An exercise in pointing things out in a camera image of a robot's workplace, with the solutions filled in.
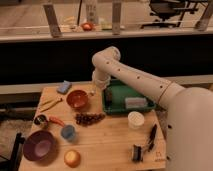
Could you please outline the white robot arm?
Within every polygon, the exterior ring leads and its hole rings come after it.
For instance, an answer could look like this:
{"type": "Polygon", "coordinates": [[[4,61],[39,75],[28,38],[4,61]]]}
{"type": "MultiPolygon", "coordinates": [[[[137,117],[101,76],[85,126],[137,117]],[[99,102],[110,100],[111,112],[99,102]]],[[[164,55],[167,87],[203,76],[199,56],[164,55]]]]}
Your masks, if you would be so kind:
{"type": "Polygon", "coordinates": [[[213,171],[213,92],[175,82],[120,62],[118,48],[95,53],[92,80],[105,89],[115,77],[167,110],[166,171],[213,171]]]}

